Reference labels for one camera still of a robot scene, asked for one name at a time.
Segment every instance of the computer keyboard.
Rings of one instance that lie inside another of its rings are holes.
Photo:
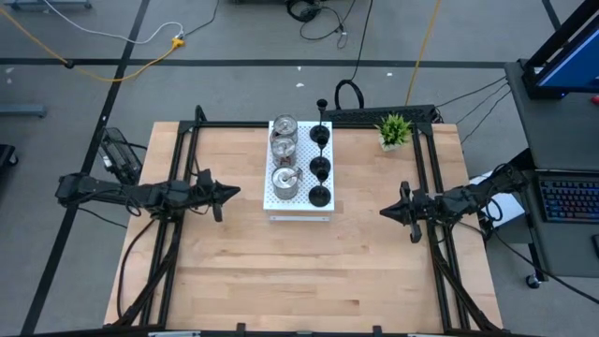
[[[547,221],[599,224],[599,175],[540,174],[538,191]]]
[[[323,114],[323,121],[334,124],[367,125],[379,124],[381,118],[389,114],[403,116],[403,120],[412,123],[437,123],[440,118],[434,106],[383,107],[351,110],[328,110]]]

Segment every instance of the blue monitor screen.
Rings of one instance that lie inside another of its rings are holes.
[[[599,30],[539,81],[541,87],[578,88],[599,92]]]

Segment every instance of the potted plant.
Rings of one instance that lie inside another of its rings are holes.
[[[404,143],[408,142],[412,133],[411,122],[405,122],[403,116],[389,114],[383,118],[383,123],[375,125],[379,130],[378,141],[385,152],[398,149]]]

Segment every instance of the metal lid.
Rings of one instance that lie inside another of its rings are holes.
[[[298,121],[290,115],[281,115],[274,120],[273,129],[279,135],[289,136],[298,130]]]
[[[296,143],[291,138],[279,137],[272,141],[271,148],[274,156],[285,158],[296,151]]]
[[[278,188],[290,188],[298,183],[296,173],[294,168],[278,168],[272,173],[272,183]]]

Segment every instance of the green plant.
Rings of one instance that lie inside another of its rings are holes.
[[[383,146],[402,145],[411,136],[410,128],[412,123],[405,122],[403,116],[394,114],[382,118],[383,123],[375,125],[383,138]]]

